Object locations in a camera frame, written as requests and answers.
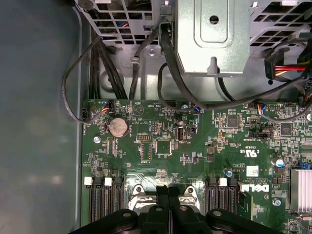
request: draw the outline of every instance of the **ram slot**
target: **ram slot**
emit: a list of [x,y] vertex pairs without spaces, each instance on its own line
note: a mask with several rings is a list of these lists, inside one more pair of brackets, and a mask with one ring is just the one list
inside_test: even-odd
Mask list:
[[102,186],[96,186],[96,213],[95,213],[95,220],[98,220],[102,217]]
[[92,186],[90,188],[89,193],[89,211],[90,211],[90,223],[96,221],[96,213],[97,213],[97,198],[96,198],[96,188]]
[[218,207],[218,185],[215,179],[206,181],[206,212]]
[[89,190],[89,223],[94,222],[95,220],[95,189],[93,186],[91,186],[90,188],[88,188]]
[[228,187],[219,187],[218,207],[223,210],[228,208]]
[[237,187],[229,188],[229,206],[228,211],[237,214]]
[[101,205],[101,218],[103,218],[105,216],[105,212],[106,212],[106,206],[105,206],[105,202],[106,202],[106,197],[105,197],[105,187],[104,184],[102,185],[102,190],[101,190],[101,194],[102,194],[102,205]]
[[114,211],[118,211],[123,209],[123,202],[124,202],[124,185],[122,181],[117,181],[114,185],[114,201],[115,207]]
[[114,212],[114,194],[112,186],[105,186],[105,215]]

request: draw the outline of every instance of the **black cable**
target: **black cable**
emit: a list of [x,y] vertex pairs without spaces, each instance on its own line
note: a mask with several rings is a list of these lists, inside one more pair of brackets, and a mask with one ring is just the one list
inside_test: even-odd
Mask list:
[[[94,40],[97,37],[97,33],[92,30],[91,31],[91,40]],[[100,88],[99,88],[99,55],[96,47],[93,47],[91,50],[91,64],[90,64],[90,75],[92,71],[92,79],[93,79],[93,92],[95,99],[100,99]]]
[[94,94],[96,99],[101,99],[101,91],[100,91],[100,84],[99,84],[99,53],[98,50],[95,49],[94,51]]
[[205,109],[205,110],[229,109],[229,108],[232,108],[232,107],[235,107],[238,105],[253,102],[255,99],[264,99],[264,98],[267,98],[267,97],[274,95],[278,92],[281,92],[282,90],[302,81],[302,76],[301,76],[301,77],[296,78],[296,79],[294,79],[294,80],[292,80],[286,84],[283,84],[277,88],[274,88],[272,90],[266,91],[266,92],[258,94],[258,95],[254,95],[252,97],[247,97],[247,98],[243,98],[241,100],[236,100],[236,101],[231,101],[231,102],[221,102],[221,103],[216,103],[216,104],[203,104],[200,101],[198,101],[197,98],[194,97],[194,95],[187,88],[187,86],[185,85],[185,83],[181,77],[181,74],[180,74],[180,71],[178,68],[178,64],[176,62],[175,53],[174,53],[174,50],[172,48],[171,40],[170,40],[169,33],[167,30],[163,30],[161,33],[161,46],[162,46],[162,49],[163,49],[164,54],[165,54],[165,58],[166,58],[167,63],[168,63],[169,71],[170,71],[178,89],[180,90],[180,92],[183,94],[183,96],[188,101],[194,103],[199,108]]
[[[135,53],[135,57],[140,56],[143,49],[150,45],[156,38],[158,37],[158,29],[156,28],[148,37],[145,39],[145,41],[139,46]],[[130,92],[129,92],[129,99],[133,100],[136,94],[137,89],[137,80],[138,80],[138,71],[139,71],[139,64],[135,63],[133,64],[132,68],[132,82],[130,86]]]
[[110,81],[110,83],[112,85],[112,88],[113,88],[113,91],[114,91],[114,93],[116,95],[116,98],[117,99],[122,99],[122,96],[121,96],[121,94],[119,92],[119,88],[118,88],[118,86],[116,84],[116,81],[115,81],[114,75],[112,73],[112,70],[111,70],[110,66],[108,65],[108,63],[107,63],[106,57],[104,55],[105,53],[103,51],[101,43],[97,44],[97,51],[99,53],[99,56],[101,57],[101,60],[103,62],[103,65],[104,65],[105,70],[106,70],[107,75],[108,75],[108,80]]
[[223,77],[218,77],[219,86],[223,92],[223,94],[227,97],[230,101],[235,101],[235,99],[232,97],[232,95],[229,93],[229,91],[226,89]]
[[124,89],[124,87],[122,85],[122,81],[121,81],[120,75],[119,75],[119,73],[118,73],[118,71],[117,71],[113,61],[111,60],[111,57],[109,56],[109,52],[108,52],[104,42],[101,41],[99,44],[102,47],[101,52],[104,53],[103,55],[100,55],[100,56],[101,56],[102,60],[103,60],[103,57],[106,58],[106,63],[108,64],[108,66],[109,66],[109,68],[110,68],[110,70],[111,70],[111,72],[112,72],[112,74],[113,74],[113,76],[115,78],[117,87],[118,87],[120,95],[121,95],[121,99],[128,99],[126,91],[125,91],[125,89]]
[[89,71],[89,99],[94,98],[94,83],[95,83],[95,74],[94,74],[94,47],[91,49],[90,53],[90,71]]
[[187,109],[178,109],[178,108],[175,108],[171,105],[169,105],[165,99],[163,98],[162,94],[161,94],[161,87],[162,87],[162,71],[164,70],[164,68],[167,66],[166,63],[164,63],[160,69],[159,69],[159,72],[158,72],[158,81],[157,81],[157,93],[158,93],[158,98],[160,100],[160,102],[165,106],[167,107],[168,109],[170,110],[173,110],[173,111],[179,111],[179,112],[189,112],[189,111],[194,111],[194,108],[187,108]]
[[309,112],[309,110],[312,108],[312,102],[299,114],[293,116],[293,117],[290,117],[290,118],[282,118],[282,119],[274,119],[274,118],[270,118],[268,116],[264,116],[264,115],[261,115],[261,117],[271,121],[271,122],[275,122],[275,123],[282,123],[282,122],[286,122],[286,121],[292,121],[292,120],[296,120],[300,117],[302,117],[303,115],[305,115],[307,112]]
[[89,120],[81,120],[78,117],[75,116],[74,112],[69,106],[68,99],[67,99],[67,94],[66,94],[66,81],[70,75],[70,73],[73,71],[73,69],[87,56],[87,54],[90,52],[90,50],[97,44],[97,42],[101,39],[100,36],[96,37],[91,44],[85,49],[85,51],[80,55],[80,57],[74,62],[74,64],[67,70],[67,72],[64,74],[63,79],[62,79],[62,98],[64,101],[65,108],[68,112],[68,114],[78,123],[92,123],[95,120],[97,120],[101,115],[102,112],[100,111],[99,113],[95,114],[92,119]]

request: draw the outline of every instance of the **motherboard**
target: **motherboard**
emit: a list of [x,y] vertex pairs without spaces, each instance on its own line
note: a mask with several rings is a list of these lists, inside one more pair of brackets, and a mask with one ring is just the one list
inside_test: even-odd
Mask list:
[[[122,208],[139,213],[165,185],[203,215],[221,208],[284,233],[312,233],[311,114],[272,123],[254,103],[177,112],[158,100],[101,99],[85,101],[83,117],[105,106],[83,126],[82,226]],[[265,113],[302,110],[266,103]]]

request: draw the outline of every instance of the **ventilation grille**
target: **ventilation grille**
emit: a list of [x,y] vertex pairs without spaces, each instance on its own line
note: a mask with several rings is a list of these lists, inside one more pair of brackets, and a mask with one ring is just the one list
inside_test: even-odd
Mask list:
[[113,0],[87,12],[104,41],[140,45],[154,25],[151,0]]
[[312,212],[312,170],[292,169],[291,207],[300,213]]
[[305,12],[312,8],[312,2],[302,2],[297,6],[282,6],[281,2],[273,1],[252,22],[252,27],[263,28],[267,31],[257,35],[251,46],[272,47],[287,40],[288,36],[295,33],[303,26],[312,24],[312,16],[305,19]]

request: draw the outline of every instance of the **green circuit board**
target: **green circuit board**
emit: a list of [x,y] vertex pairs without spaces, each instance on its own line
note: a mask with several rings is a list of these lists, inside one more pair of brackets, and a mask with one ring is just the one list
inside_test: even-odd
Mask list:
[[[101,111],[107,101],[85,101],[84,117]],[[110,112],[83,126],[82,225],[129,208],[137,185],[146,194],[153,194],[156,186],[178,186],[182,193],[192,186],[196,206],[204,215],[212,205],[208,205],[209,186],[214,179],[227,178],[235,182],[238,215],[285,233],[312,231],[311,221],[299,219],[290,205],[291,168],[312,161],[311,116],[271,123],[261,118],[252,104],[177,113],[158,100],[109,102]],[[300,110],[296,104],[272,103],[267,104],[265,113],[286,118]],[[274,165],[277,158],[283,167]],[[153,202],[152,196],[147,200]],[[230,207],[233,201],[226,202]]]

